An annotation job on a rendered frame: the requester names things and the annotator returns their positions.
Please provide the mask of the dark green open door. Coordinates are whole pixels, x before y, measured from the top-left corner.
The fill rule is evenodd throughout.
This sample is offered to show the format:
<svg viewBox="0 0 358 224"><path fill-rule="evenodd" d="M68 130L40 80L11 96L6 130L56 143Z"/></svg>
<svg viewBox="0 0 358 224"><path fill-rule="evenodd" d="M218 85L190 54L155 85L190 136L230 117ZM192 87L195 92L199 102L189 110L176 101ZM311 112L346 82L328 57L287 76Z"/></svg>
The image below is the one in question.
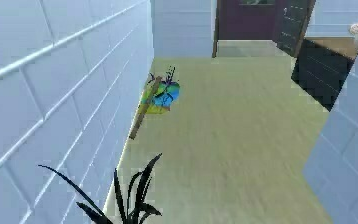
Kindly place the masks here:
<svg viewBox="0 0 358 224"><path fill-rule="evenodd" d="M303 43L311 13L316 0L285 0L279 18L277 47L291 57L296 58Z"/></svg>

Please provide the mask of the black cabinet with wooden top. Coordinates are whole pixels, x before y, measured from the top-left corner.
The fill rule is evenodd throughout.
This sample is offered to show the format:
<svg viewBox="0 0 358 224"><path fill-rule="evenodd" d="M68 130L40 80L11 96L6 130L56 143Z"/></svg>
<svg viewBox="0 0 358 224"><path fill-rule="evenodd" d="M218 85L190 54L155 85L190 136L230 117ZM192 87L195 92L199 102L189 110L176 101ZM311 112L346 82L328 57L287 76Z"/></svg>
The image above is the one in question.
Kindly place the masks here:
<svg viewBox="0 0 358 224"><path fill-rule="evenodd" d="M291 79L331 111L354 59L304 39Z"/></svg>

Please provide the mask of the dark maroon room door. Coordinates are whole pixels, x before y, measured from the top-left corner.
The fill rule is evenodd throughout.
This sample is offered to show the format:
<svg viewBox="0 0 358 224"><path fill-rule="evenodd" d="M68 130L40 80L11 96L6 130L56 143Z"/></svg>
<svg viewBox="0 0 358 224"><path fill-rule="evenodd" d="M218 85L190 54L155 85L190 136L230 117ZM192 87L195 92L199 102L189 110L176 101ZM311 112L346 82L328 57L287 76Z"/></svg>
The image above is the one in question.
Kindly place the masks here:
<svg viewBox="0 0 358 224"><path fill-rule="evenodd" d="M220 40L271 40L285 0L220 0Z"/></svg>

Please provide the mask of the brown wooden bat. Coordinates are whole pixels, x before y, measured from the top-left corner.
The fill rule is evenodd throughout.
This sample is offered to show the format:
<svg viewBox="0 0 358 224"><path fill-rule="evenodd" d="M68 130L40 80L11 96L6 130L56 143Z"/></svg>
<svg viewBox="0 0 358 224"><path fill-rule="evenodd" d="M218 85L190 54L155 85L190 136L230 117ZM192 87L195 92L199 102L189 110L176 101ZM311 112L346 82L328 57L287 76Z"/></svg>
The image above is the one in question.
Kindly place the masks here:
<svg viewBox="0 0 358 224"><path fill-rule="evenodd" d="M161 80L162 80L162 77L160 77L160 76L158 76L155 79L154 84L153 84L153 86L151 88L150 94L148 95L145 103L140 106L141 109L140 109L139 113L137 114L138 116L137 116L137 118L136 118L136 120L134 122L134 126L133 126L133 128L131 130L131 133L130 133L130 136L129 136L130 139L134 140L136 138L137 132L138 132L138 130L139 130L141 124L142 124L142 121L143 121L143 119L145 117L145 114L146 114L148 108L149 108L149 105L150 105L150 103L152 101L152 98L153 98L154 94L156 93L156 91L159 88L159 83L160 83Z"/></svg>

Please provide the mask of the dark leafy houseplant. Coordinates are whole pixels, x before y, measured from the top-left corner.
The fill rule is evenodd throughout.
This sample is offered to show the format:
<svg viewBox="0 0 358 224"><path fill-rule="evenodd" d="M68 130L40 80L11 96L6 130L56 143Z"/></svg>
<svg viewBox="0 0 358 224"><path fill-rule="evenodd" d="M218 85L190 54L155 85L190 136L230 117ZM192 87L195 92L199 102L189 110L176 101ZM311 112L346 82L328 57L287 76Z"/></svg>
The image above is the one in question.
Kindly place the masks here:
<svg viewBox="0 0 358 224"><path fill-rule="evenodd" d="M120 187L118 171L114 169L113 172L113 186L114 193L116 197L116 203L118 206L118 210L121 217L122 224L143 224L143 222L151 215L161 216L162 213L156 209L153 205L145 202L147 192L151 183L151 173L156 162L161 158L162 154L159 153L155 157L153 157L146 167L142 171L138 171L135 173L128 185L127 189L127 200L123 200L122 190ZM82 202L77 202L76 205L84 211L84 213L90 218L90 220L94 224L114 224L109 217L105 215L105 213L95 204L95 202L71 179L62 174L61 172L51 168L49 166L43 165L43 168L46 168L57 176L66 181L72 188L74 188L78 194L80 194L88 203L86 205ZM133 185L136 179L139 178L139 182L137 185L137 191L135 196L134 208L132 211L130 209L130 198L133 189Z"/></svg>

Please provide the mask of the blue green patterned ball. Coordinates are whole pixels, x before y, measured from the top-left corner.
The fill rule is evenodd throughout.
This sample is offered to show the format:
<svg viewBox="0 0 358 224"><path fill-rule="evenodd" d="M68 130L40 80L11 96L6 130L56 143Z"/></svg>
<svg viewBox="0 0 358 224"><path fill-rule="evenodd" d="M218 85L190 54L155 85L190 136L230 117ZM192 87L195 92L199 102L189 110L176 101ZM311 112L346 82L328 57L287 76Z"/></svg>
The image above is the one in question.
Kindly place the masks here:
<svg viewBox="0 0 358 224"><path fill-rule="evenodd" d="M157 91L152 95L151 102L147 107L147 114L163 114L170 110L171 104L178 99L180 93L180 85L174 81L175 66L170 66L166 72L167 76L159 82ZM150 73L150 79L147 81L145 90L142 95L138 111L142 111L142 107L146 105L148 96L150 95L156 77Z"/></svg>

